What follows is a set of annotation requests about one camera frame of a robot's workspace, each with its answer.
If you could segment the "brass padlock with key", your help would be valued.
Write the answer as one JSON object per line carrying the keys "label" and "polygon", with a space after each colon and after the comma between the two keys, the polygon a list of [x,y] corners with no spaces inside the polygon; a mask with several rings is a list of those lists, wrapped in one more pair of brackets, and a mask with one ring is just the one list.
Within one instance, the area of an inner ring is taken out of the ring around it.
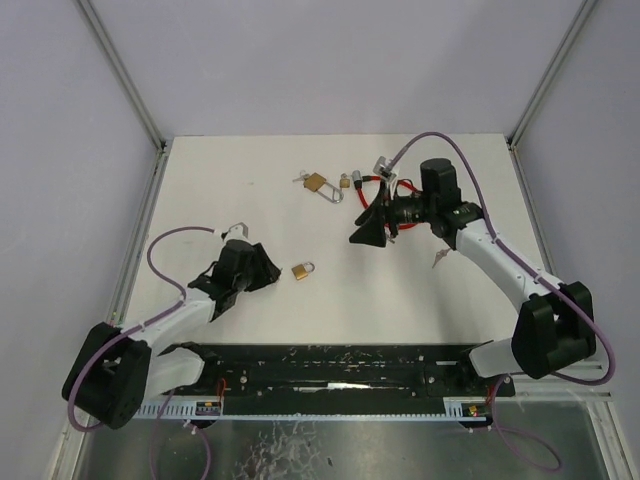
{"label": "brass padlock with key", "polygon": [[316,269],[314,263],[308,261],[297,264],[291,268],[292,275],[297,281],[307,278]]}

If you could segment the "red cable lock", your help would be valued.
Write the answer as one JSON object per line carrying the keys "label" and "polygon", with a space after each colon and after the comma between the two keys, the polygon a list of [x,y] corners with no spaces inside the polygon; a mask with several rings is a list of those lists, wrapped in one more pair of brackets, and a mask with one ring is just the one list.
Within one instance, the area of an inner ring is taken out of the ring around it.
{"label": "red cable lock", "polygon": [[[353,171],[352,186],[362,207],[362,212],[375,198],[381,184],[383,184],[383,181],[374,174],[365,175],[358,170]],[[412,229],[425,222],[421,203],[422,192],[411,179],[400,179],[393,193],[393,209],[399,232]]]}

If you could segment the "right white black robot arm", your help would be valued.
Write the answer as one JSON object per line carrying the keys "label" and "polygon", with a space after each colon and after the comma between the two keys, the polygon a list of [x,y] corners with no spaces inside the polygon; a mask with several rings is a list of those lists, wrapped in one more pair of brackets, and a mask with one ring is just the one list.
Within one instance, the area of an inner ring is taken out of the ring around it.
{"label": "right white black robot arm", "polygon": [[397,194],[389,164],[385,158],[376,162],[378,193],[356,219],[349,241],[383,248],[403,227],[427,224],[451,250],[494,282],[518,317],[511,337],[469,351],[468,361],[477,376],[524,373],[540,379],[595,353],[596,335],[585,322],[592,312],[588,288],[547,275],[500,244],[483,208],[462,199],[456,170],[448,159],[423,161],[421,188],[406,196]]}

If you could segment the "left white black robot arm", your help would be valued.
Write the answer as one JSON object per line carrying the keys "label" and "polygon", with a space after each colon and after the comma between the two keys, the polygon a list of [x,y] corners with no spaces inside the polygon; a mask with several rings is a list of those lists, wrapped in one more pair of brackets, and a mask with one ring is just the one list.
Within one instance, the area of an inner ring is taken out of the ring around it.
{"label": "left white black robot arm", "polygon": [[97,427],[119,429],[146,401],[195,384],[204,360],[187,348],[173,347],[177,336],[213,322],[241,294],[271,286],[280,276],[262,244],[228,240],[218,259],[181,289],[176,304],[128,329],[95,325],[62,387],[72,426],[91,430],[78,422],[75,412],[81,410]]}

